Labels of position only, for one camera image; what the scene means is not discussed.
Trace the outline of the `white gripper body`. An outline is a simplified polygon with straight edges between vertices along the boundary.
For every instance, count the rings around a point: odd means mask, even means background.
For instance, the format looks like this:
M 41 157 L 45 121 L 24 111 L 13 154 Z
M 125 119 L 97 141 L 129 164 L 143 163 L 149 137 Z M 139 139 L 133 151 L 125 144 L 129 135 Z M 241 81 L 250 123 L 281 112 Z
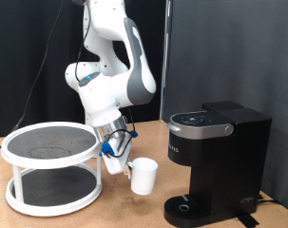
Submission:
M 103 142 L 102 157 L 106 164 L 107 171 L 111 175 L 116 175 L 124 171 L 125 165 L 129 161 L 131 145 L 131 140 L 123 142 L 119 142 L 118 140 Z

